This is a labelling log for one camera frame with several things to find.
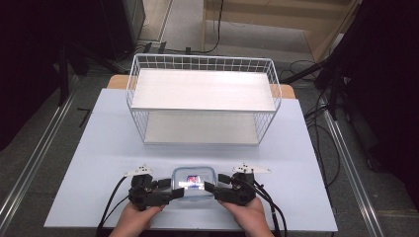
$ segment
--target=floor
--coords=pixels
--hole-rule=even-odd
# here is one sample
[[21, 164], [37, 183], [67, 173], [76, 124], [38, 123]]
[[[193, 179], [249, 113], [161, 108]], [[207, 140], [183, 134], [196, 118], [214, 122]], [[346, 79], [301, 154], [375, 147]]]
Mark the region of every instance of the floor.
[[[201, 23], [203, 3], [201, 1], [175, 0], [171, 5], [167, 25], [162, 41], [167, 41], [166, 48], [184, 50], [201, 49]], [[206, 49], [216, 43], [216, 23], [207, 21]], [[138, 45], [142, 50], [143, 42]], [[270, 57], [275, 61], [277, 71], [282, 77], [290, 76], [286, 71], [291, 68], [298, 72], [311, 65], [311, 55], [301, 31], [255, 27], [223, 22], [220, 28], [218, 47], [211, 53], [217, 55]], [[130, 68], [130, 59], [118, 62], [124, 68]], [[43, 223], [59, 189], [78, 141], [83, 134], [85, 123], [82, 123], [86, 112], [80, 109], [93, 109], [102, 88], [105, 88], [113, 75], [102, 66], [90, 61], [91, 70], [85, 77], [73, 77], [73, 96], [68, 103], [65, 116], [53, 129], [47, 147], [39, 147], [39, 141], [45, 140], [43, 132], [55, 113], [61, 113], [56, 107], [58, 92], [42, 105], [40, 110], [22, 128], [14, 141], [0, 151], [0, 199], [6, 201], [14, 189], [27, 164], [32, 164], [32, 181], [22, 191], [22, 199], [16, 199], [17, 209], [13, 218], [2, 228], [0, 236], [93, 236], [94, 229], [52, 229], [44, 228]], [[316, 103], [319, 92], [313, 87], [315, 75], [292, 83], [296, 97], [304, 113]], [[419, 214], [409, 199], [404, 186], [387, 172], [376, 173], [369, 169], [356, 133], [346, 121], [343, 110], [338, 110], [336, 124], [342, 133], [350, 160], [356, 169], [367, 200], [374, 208], [374, 214], [381, 232], [374, 233], [369, 229], [364, 210], [360, 208], [357, 190], [354, 188], [353, 174], [347, 169], [341, 152], [335, 148], [335, 140], [329, 136], [330, 122], [327, 114], [317, 119], [317, 129], [309, 128], [313, 144], [319, 141], [322, 162], [328, 182], [335, 174], [336, 181], [328, 188], [331, 206], [339, 231], [334, 236], [418, 236]], [[173, 236], [203, 236], [205, 233], [176, 232]], [[167, 232], [148, 232], [150, 236], [168, 236]], [[289, 236], [331, 236], [331, 233], [291, 232]]]

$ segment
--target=wire basket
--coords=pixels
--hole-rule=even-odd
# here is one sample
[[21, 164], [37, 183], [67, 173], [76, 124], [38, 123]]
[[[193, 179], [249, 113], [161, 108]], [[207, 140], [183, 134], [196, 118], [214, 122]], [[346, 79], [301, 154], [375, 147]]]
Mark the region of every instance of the wire basket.
[[145, 144], [258, 145], [281, 98], [267, 58], [137, 54], [126, 87]]

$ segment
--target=human hand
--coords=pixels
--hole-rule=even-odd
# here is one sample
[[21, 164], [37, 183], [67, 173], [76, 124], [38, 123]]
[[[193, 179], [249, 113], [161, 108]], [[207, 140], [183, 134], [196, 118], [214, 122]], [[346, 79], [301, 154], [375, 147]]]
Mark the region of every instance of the human hand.
[[120, 220], [110, 237], [137, 237], [142, 231], [150, 228], [150, 220], [158, 212], [162, 211], [162, 206], [152, 206], [144, 211], [129, 202], [121, 213]]
[[263, 204], [258, 197], [253, 198], [245, 206], [220, 200], [218, 202], [234, 215], [234, 220], [247, 236], [274, 236], [266, 222]]

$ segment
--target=plastic container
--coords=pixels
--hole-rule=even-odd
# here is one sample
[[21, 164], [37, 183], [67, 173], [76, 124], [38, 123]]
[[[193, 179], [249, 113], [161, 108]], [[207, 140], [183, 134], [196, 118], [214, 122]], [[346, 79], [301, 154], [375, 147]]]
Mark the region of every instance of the plastic container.
[[204, 182], [216, 186], [215, 171], [211, 167], [179, 167], [173, 171], [172, 189], [185, 188], [181, 200], [202, 200], [212, 198], [213, 194], [205, 191]]

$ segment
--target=table surface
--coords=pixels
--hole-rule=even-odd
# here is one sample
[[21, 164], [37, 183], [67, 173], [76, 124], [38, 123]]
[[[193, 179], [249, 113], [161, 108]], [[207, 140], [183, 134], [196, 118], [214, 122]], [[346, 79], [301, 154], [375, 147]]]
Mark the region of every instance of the table surface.
[[[124, 172], [144, 163], [158, 180], [191, 166], [211, 166], [218, 174], [232, 175], [232, 168], [243, 162], [272, 170], [255, 178], [282, 209], [289, 230], [337, 230], [298, 100], [283, 100], [259, 146], [143, 145], [126, 93], [118, 89], [102, 91], [44, 226], [96, 227]], [[129, 183], [123, 182], [111, 206], [127, 195]], [[273, 229], [269, 206], [264, 206]], [[116, 208], [105, 226], [116, 225], [123, 207]], [[173, 200], [153, 218], [151, 228], [240, 229], [214, 199]]]

